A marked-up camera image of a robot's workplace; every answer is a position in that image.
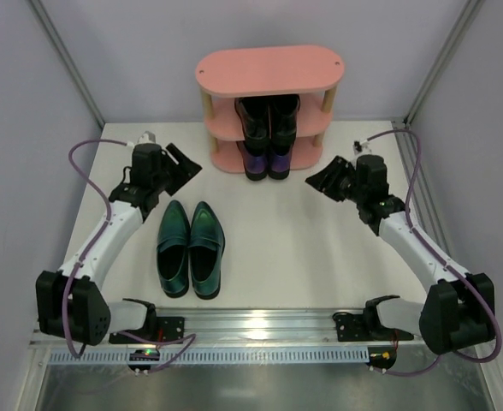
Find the purple metallic loafer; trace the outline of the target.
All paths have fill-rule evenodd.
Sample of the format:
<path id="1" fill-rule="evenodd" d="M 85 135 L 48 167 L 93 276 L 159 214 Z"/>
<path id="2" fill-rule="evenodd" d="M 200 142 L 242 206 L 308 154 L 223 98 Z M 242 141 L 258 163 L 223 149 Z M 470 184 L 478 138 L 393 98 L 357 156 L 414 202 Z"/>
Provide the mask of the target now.
<path id="1" fill-rule="evenodd" d="M 266 150 L 250 149 L 244 141 L 237 143 L 246 177 L 253 181 L 261 181 L 268 174 L 268 159 Z"/>
<path id="2" fill-rule="evenodd" d="M 269 150 L 268 175 L 280 181 L 288 178 L 293 155 L 292 146 L 272 146 Z"/>

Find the green metallic loafer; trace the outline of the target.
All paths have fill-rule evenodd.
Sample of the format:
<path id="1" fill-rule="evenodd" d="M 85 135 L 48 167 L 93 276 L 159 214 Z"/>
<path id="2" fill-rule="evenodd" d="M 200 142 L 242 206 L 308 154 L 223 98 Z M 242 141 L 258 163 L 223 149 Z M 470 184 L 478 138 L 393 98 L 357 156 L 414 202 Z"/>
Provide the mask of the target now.
<path id="1" fill-rule="evenodd" d="M 225 246 L 225 235 L 219 219 L 208 203 L 200 201 L 192 216 L 188 249 L 192 286 L 201 300 L 212 300 L 221 290 Z"/>
<path id="2" fill-rule="evenodd" d="M 190 224 L 183 205 L 172 200 L 157 234 L 157 274 L 164 294 L 180 298 L 189 289 L 188 242 Z"/>

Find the black patent loafer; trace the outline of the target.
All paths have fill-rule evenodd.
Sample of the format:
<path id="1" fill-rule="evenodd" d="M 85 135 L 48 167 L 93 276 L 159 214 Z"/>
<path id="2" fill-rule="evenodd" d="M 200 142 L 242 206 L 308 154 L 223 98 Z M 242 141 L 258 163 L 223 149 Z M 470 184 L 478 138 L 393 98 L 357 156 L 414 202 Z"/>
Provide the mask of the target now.
<path id="1" fill-rule="evenodd" d="M 271 142 L 277 149 L 288 151 L 297 137 L 298 94 L 274 96 L 269 101 Z"/>
<path id="2" fill-rule="evenodd" d="M 240 119 L 246 146 L 252 150 L 263 150 L 270 139 L 268 99 L 237 98 L 234 101 L 234 109 Z"/>

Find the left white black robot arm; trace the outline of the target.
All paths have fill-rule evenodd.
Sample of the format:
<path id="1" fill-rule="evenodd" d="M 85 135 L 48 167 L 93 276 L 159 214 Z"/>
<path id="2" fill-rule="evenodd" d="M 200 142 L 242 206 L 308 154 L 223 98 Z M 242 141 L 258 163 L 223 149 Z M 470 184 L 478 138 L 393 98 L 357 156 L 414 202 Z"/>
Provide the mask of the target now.
<path id="1" fill-rule="evenodd" d="M 110 194 L 101 193 L 105 214 L 80 249 L 56 271 L 43 271 L 35 283 L 38 325 L 46 335 L 97 346 L 106 336 L 140 340 L 157 332 L 155 307 L 125 299 L 108 303 L 105 278 L 127 241 L 157 207 L 161 194 L 174 195 L 201 166 L 174 144 L 132 144 L 131 163 Z"/>

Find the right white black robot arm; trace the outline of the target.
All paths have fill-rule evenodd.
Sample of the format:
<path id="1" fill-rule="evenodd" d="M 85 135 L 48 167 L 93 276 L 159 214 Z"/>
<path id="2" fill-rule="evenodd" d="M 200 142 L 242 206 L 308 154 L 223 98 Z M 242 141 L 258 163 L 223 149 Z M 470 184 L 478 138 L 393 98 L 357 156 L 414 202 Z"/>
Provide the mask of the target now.
<path id="1" fill-rule="evenodd" d="M 359 219 L 405 261 L 427 293 L 422 303 L 397 295 L 367 301 L 363 315 L 372 335 L 404 331 L 421 337 L 434 354 L 496 339 L 493 282 L 454 264 L 412 222 L 408 205 L 389 192 L 382 157 L 365 154 L 348 162 L 337 156 L 306 183 L 333 201 L 353 202 Z"/>

